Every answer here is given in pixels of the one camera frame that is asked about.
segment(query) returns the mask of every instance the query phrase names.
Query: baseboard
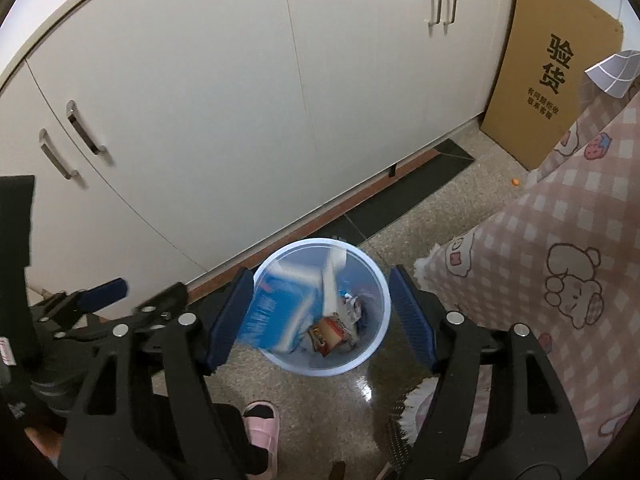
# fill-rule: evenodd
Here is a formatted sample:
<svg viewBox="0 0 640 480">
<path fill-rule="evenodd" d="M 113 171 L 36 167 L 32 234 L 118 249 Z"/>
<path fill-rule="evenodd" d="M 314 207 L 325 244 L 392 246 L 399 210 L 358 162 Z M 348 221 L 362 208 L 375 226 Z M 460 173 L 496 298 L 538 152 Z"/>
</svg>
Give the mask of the baseboard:
<svg viewBox="0 0 640 480">
<path fill-rule="evenodd" d="M 336 197 L 327 204 L 307 214 L 293 224 L 271 235 L 260 243 L 238 254 L 228 262 L 206 272 L 188 284 L 190 290 L 190 302 L 199 300 L 207 294 L 229 283 L 241 267 L 253 269 L 259 266 L 270 254 L 287 244 L 302 240 L 329 224 L 345 212 L 351 210 L 365 200 L 379 193 L 388 186 L 396 183 L 402 177 L 419 168 L 429 160 L 439 155 L 434 146 L 443 140 L 456 136 L 469 127 L 477 127 L 478 119 L 472 118 L 458 128 L 448 132 L 427 146 L 400 160 L 396 165 L 396 171 L 390 176 L 388 171 L 382 171 L 369 180 L 364 181 L 353 189 Z"/>
</svg>

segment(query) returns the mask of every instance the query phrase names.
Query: cabinet door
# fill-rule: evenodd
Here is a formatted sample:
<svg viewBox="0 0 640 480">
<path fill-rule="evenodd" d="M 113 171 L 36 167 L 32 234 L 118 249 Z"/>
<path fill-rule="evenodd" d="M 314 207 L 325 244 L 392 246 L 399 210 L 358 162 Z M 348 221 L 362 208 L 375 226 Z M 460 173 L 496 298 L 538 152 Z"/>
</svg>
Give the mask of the cabinet door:
<svg viewBox="0 0 640 480">
<path fill-rule="evenodd" d="M 89 0 L 28 64 L 94 168 L 207 270 L 321 205 L 287 0 Z"/>
<path fill-rule="evenodd" d="M 500 38 L 494 41 L 498 20 L 506 28 L 502 1 L 443 0 L 442 23 L 433 38 L 433 84 L 442 98 L 438 118 L 443 133 L 484 111 L 502 55 Z"/>
<path fill-rule="evenodd" d="M 65 179 L 40 147 L 70 172 Z M 119 317 L 166 286 L 203 272 L 164 240 L 78 152 L 23 65 L 0 94 L 0 171 L 36 176 L 27 280 L 51 292 L 91 288 L 119 276 L 129 296 L 105 310 Z"/>
<path fill-rule="evenodd" d="M 289 0 L 329 200 L 444 132 L 434 122 L 437 0 Z"/>
</svg>

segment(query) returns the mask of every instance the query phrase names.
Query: pink slipper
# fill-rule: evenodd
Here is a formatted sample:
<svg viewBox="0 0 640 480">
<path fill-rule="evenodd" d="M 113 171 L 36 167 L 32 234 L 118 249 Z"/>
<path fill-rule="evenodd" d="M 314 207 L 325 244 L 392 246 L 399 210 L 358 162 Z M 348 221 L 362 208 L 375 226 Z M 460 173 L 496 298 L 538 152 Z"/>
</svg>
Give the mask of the pink slipper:
<svg viewBox="0 0 640 480">
<path fill-rule="evenodd" d="M 249 442 L 254 446 L 266 449 L 269 452 L 269 465 L 267 471 L 259 475 L 247 475 L 250 480 L 273 480 L 278 473 L 278 440 L 280 438 L 280 413 L 278 409 L 266 400 L 252 402 L 245 409 L 248 412 L 256 406 L 267 406 L 273 412 L 273 418 L 260 418 L 258 416 L 244 416 L 244 426 Z"/>
</svg>

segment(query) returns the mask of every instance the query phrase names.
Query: silver handle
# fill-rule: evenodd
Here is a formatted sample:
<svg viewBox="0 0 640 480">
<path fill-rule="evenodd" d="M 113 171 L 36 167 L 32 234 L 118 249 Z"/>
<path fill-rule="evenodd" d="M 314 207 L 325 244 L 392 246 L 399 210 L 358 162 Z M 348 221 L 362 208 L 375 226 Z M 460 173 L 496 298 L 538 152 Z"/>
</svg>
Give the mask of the silver handle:
<svg viewBox="0 0 640 480">
<path fill-rule="evenodd" d="M 99 153 L 107 151 L 107 148 L 105 148 L 101 144 L 96 144 L 86 132 L 84 126 L 82 126 L 82 124 L 78 120 L 78 107 L 76 106 L 76 102 L 73 100 L 69 101 L 66 104 L 66 118 L 69 120 L 74 130 L 78 133 L 80 138 L 84 140 L 84 143 L 89 147 L 94 155 L 98 155 Z"/>
<path fill-rule="evenodd" d="M 50 146 L 51 139 L 49 138 L 49 134 L 44 128 L 40 130 L 39 137 L 40 149 L 55 166 L 55 168 L 62 174 L 62 176 L 67 180 L 71 180 L 73 177 L 78 176 L 78 170 L 68 170 L 65 166 L 65 163 L 58 158 L 54 148 Z"/>
<path fill-rule="evenodd" d="M 435 22 L 434 21 L 429 22 L 429 26 L 433 27 L 433 25 L 437 25 L 438 23 L 440 23 L 441 16 L 442 16 L 442 0 L 438 0 L 438 18 Z"/>
<path fill-rule="evenodd" d="M 458 10 L 458 0 L 453 0 L 453 8 L 451 10 L 451 21 L 444 22 L 445 25 L 453 25 L 456 22 L 456 11 Z"/>
</svg>

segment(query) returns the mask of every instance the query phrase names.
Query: trash can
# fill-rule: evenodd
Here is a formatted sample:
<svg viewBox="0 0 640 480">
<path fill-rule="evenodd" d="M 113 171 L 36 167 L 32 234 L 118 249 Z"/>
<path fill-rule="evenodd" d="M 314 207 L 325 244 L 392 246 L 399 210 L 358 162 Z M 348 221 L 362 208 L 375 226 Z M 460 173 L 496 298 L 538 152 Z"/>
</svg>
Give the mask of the trash can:
<svg viewBox="0 0 640 480">
<path fill-rule="evenodd" d="M 376 351 L 389 326 L 391 298 L 384 274 L 365 253 L 339 240 L 309 238 L 281 248 L 256 270 L 255 288 L 260 285 L 267 268 L 274 262 L 322 269 L 332 246 L 347 252 L 346 264 L 336 274 L 338 289 L 342 288 L 352 296 L 361 297 L 366 317 L 363 318 L 363 327 L 358 333 L 358 344 L 350 351 L 334 351 L 322 357 L 305 348 L 298 348 L 290 354 L 273 354 L 262 350 L 271 362 L 296 374 L 329 377 L 355 368 Z"/>
</svg>

